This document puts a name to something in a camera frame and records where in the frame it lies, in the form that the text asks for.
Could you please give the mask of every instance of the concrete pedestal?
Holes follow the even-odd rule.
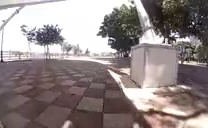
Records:
[[[131,78],[141,88],[177,83],[177,51],[172,46],[143,43],[131,51]]]

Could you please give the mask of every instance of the lamp post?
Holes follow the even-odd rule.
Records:
[[[4,43],[4,28],[2,29],[2,37],[1,37],[1,63],[4,62],[3,60],[3,43]]]

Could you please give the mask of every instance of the tree trunk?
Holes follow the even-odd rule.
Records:
[[[47,48],[47,57],[50,59],[50,49],[49,49],[49,45],[47,45],[46,48]]]
[[[46,45],[44,45],[44,57],[45,57],[45,59],[47,59]]]

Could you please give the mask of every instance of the sky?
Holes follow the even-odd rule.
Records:
[[[96,36],[106,14],[114,7],[120,7],[128,0],[67,0],[56,3],[26,6],[4,28],[4,51],[28,51],[28,42],[20,26],[42,27],[44,24],[58,24],[63,29],[66,42],[79,44],[83,51],[93,53],[114,52],[107,39]],[[0,11],[0,25],[16,8]],[[32,52],[43,52],[43,47],[32,44]],[[61,52],[60,46],[52,46],[50,52]]]

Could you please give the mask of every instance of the red tile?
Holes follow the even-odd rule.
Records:
[[[42,113],[48,104],[36,100],[31,100],[19,107],[16,111],[28,119],[34,119]]]
[[[79,101],[81,100],[81,96],[72,95],[69,93],[63,93],[60,95],[55,101],[54,104],[62,107],[67,107],[70,109],[74,109]]]
[[[41,89],[41,88],[34,88],[31,89],[25,93],[23,93],[24,96],[30,97],[30,98],[34,98],[35,96],[39,95],[40,93],[44,92],[45,90]]]
[[[46,128],[46,127],[36,122],[30,122],[26,125],[25,128]]]
[[[91,98],[103,98],[104,97],[104,90],[103,89],[88,88],[85,91],[84,96],[91,97]]]
[[[127,113],[131,112],[131,108],[125,99],[104,99],[104,112]]]
[[[77,86],[77,87],[84,87],[84,88],[88,88],[90,85],[89,82],[81,82],[81,81],[78,81],[74,84],[74,86]]]

